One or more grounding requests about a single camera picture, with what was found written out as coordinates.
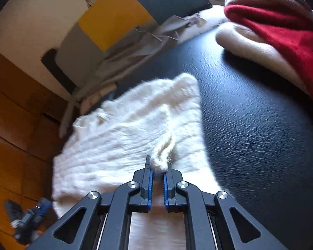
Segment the grey khaki garment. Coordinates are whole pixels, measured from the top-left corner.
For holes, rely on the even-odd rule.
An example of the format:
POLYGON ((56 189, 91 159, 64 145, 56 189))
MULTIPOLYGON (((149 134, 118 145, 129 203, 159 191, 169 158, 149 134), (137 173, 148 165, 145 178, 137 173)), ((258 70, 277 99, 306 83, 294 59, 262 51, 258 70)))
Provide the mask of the grey khaki garment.
POLYGON ((98 49, 82 28, 74 25, 55 56, 56 64, 76 86, 61 120, 60 137, 67 133, 77 103, 99 99, 101 91, 109 92, 149 59, 198 35, 206 24, 199 14, 172 16, 161 25, 149 21, 130 29, 106 51, 98 49))

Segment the white knitted sweater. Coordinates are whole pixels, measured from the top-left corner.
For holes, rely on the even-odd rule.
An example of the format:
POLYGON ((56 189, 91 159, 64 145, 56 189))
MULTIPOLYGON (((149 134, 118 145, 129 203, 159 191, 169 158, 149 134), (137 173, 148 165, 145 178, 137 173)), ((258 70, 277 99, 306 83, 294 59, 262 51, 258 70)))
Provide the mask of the white knitted sweater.
POLYGON ((155 173, 174 168, 202 191, 220 190, 208 162, 192 75, 143 82, 74 122, 53 160, 56 214, 63 216, 90 191, 110 192, 130 180, 147 156, 155 173))

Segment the red garment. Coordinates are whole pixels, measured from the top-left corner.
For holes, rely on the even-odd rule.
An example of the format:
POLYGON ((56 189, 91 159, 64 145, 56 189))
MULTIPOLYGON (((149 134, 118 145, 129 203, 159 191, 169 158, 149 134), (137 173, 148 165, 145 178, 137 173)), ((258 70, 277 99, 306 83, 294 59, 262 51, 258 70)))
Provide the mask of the red garment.
POLYGON ((227 5, 224 13, 274 47, 313 96, 313 21, 283 6, 227 5))

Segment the pink beige knit garment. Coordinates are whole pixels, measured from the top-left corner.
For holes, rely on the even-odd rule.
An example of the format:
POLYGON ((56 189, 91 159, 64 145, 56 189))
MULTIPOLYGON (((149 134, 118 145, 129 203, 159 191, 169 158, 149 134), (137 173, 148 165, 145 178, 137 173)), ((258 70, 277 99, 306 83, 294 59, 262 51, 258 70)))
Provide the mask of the pink beige knit garment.
POLYGON ((216 42, 313 98, 313 10, 305 0, 225 0, 216 42))

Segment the blue black power drill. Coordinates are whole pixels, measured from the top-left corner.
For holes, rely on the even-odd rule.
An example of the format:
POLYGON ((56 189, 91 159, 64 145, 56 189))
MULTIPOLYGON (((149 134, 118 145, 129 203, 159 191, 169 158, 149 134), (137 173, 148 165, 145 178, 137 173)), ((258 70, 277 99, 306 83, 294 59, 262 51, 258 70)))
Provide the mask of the blue black power drill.
POLYGON ((10 226, 14 229, 13 237, 17 243, 30 245, 39 236, 39 227, 45 216, 52 208, 52 202, 46 198, 40 198, 32 209, 22 210, 22 207, 12 200, 4 202, 4 209, 8 215, 10 226))

